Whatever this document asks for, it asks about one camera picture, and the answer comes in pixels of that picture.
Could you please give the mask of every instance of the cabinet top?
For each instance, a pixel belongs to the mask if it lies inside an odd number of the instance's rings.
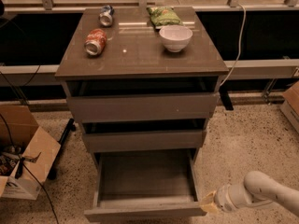
[[[166,50],[147,11],[116,8],[111,27],[100,27],[99,9],[86,9],[68,45],[56,78],[60,80],[218,76],[228,69],[205,27],[191,7],[177,7],[184,25],[192,29],[189,45],[181,52]],[[102,53],[90,57],[84,43],[88,33],[101,28],[107,34]]]

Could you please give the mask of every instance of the drawer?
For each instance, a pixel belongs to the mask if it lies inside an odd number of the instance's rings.
[[[217,93],[72,97],[68,106],[76,122],[210,118]]]
[[[90,222],[205,215],[188,151],[101,154],[93,208],[84,215]]]
[[[205,137],[205,131],[94,133],[82,136],[87,150],[91,153],[176,148],[197,149],[203,145]]]

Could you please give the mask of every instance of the floor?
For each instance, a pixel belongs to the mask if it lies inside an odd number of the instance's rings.
[[[279,108],[280,104],[258,103],[235,105],[234,111],[227,111],[223,105],[217,106],[208,124],[205,144],[195,163],[201,197],[224,184],[241,182],[243,176],[251,170],[263,171],[276,181],[299,189],[299,134]],[[49,109],[45,111],[35,108],[33,114],[38,124],[57,140],[71,118],[68,111],[59,110],[49,112]],[[59,223],[88,223],[83,212],[92,207],[95,179],[94,164],[81,141],[77,126],[64,144],[57,178],[45,183]],[[0,220],[5,224],[55,223],[43,190],[36,201],[0,199]],[[232,214],[207,214],[205,217],[105,223],[295,224],[298,221],[298,217],[277,206],[264,210],[246,208]]]

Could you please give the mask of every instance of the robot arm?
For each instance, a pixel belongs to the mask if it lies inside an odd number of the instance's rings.
[[[208,194],[201,202],[206,212],[234,212],[242,207],[269,208],[280,204],[299,217],[299,191],[279,184],[270,176],[249,172],[244,181],[235,185],[224,185]]]

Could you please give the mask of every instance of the white bowl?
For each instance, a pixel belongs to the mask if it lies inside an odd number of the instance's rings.
[[[186,48],[193,35],[192,30],[180,25],[164,26],[159,34],[163,45],[171,52],[179,52]]]

